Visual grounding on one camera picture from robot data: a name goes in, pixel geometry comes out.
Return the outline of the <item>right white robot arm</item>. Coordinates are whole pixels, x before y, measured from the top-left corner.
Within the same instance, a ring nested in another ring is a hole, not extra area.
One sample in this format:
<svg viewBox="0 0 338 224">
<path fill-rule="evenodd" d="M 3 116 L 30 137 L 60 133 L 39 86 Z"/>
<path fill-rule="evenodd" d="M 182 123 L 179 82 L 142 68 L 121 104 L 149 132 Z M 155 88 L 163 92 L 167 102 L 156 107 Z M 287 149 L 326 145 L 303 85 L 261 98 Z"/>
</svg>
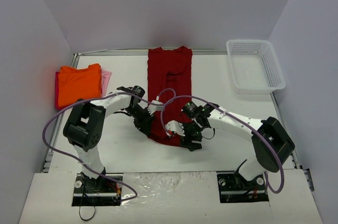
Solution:
<svg viewBox="0 0 338 224">
<path fill-rule="evenodd" d="M 197 106 L 188 102 L 182 112 L 192 119 L 183 124 L 184 140 L 200 141 L 202 131 L 206 128 L 230 132 L 252 143 L 255 155 L 245 160 L 236 170 L 234 182 L 237 187 L 245 189 L 253 180 L 266 171 L 277 173 L 280 170 L 275 151 L 281 164 L 289 158 L 295 144 L 287 134 L 280 121 L 274 117 L 257 119 L 229 112 L 216 104 Z"/>
</svg>

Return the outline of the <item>dark red t-shirt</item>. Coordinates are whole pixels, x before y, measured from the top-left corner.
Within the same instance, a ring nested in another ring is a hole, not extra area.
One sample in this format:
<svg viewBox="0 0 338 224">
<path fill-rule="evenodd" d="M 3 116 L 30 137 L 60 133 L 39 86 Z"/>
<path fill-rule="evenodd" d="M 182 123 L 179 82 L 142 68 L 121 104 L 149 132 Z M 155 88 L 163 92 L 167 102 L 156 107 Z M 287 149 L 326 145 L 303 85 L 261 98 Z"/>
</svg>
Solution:
<svg viewBox="0 0 338 224">
<path fill-rule="evenodd" d="M 148 51 L 147 93 L 149 101 L 159 96 L 159 101 L 166 103 L 173 97 L 172 91 L 167 90 L 159 94 L 168 88 L 175 90 L 177 96 L 192 95 L 192 55 L 192 50 L 185 46 L 174 50 L 164 50 L 160 47 Z M 172 120 L 180 123 L 190 122 L 191 120 L 181 113 L 183 106 L 190 100 L 191 98 L 178 98 L 167 105 L 163 112 L 164 124 Z M 163 129 L 160 115 L 160 111 L 155 112 L 148 138 L 160 144 L 179 147 L 181 141 L 179 135 L 168 137 Z"/>
</svg>

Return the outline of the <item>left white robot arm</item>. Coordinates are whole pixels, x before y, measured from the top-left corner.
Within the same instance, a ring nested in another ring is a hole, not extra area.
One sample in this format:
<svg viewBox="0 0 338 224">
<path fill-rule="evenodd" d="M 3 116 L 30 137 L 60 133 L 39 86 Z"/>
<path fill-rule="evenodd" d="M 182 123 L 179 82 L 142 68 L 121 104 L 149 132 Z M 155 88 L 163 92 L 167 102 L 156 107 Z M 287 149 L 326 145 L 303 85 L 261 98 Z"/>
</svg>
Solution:
<svg viewBox="0 0 338 224">
<path fill-rule="evenodd" d="M 101 191 L 106 185 L 98 143 L 101 139 L 105 118 L 125 110 L 134 119 L 135 127 L 145 135 L 151 132 L 154 113 L 139 105 L 145 90 L 140 86 L 119 87 L 117 94 L 104 100 L 96 100 L 74 106 L 63 129 L 63 136 L 74 146 L 79 159 L 89 167 L 82 168 L 82 176 L 94 191 Z"/>
</svg>

